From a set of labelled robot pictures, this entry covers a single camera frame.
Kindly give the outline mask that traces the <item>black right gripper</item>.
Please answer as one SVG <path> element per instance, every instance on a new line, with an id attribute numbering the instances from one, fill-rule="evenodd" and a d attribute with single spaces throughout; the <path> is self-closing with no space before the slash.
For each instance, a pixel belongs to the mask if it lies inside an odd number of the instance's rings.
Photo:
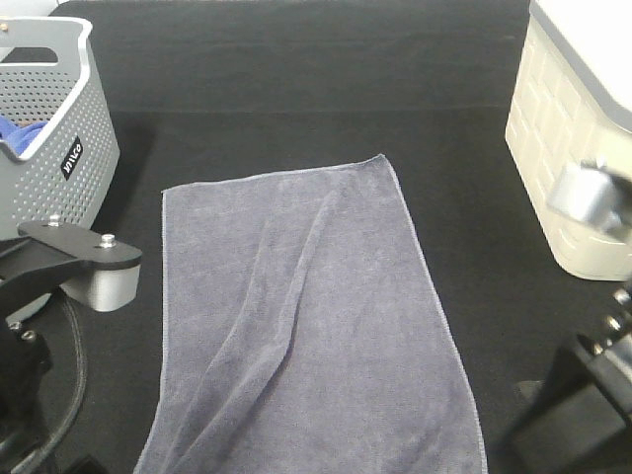
<path id="1" fill-rule="evenodd" d="M 601 337 L 577 334 L 556 351 L 501 453 L 524 473 L 631 471 L 631 282 Z"/>

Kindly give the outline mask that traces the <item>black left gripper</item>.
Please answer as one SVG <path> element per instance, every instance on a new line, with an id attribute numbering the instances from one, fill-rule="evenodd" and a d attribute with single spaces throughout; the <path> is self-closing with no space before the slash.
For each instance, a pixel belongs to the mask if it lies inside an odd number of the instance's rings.
<path id="1" fill-rule="evenodd" d="M 54 453 L 72 428 L 85 399 L 88 358 L 73 306 L 61 289 L 71 278 L 94 270 L 141 265 L 140 249 L 112 234 L 99 234 L 59 219 L 25 221 L 1 242 L 1 470 L 54 473 Z M 40 333 L 13 315 L 47 294 L 62 294 L 70 326 L 76 378 L 69 406 L 53 430 L 44 420 L 40 385 L 52 368 Z"/>

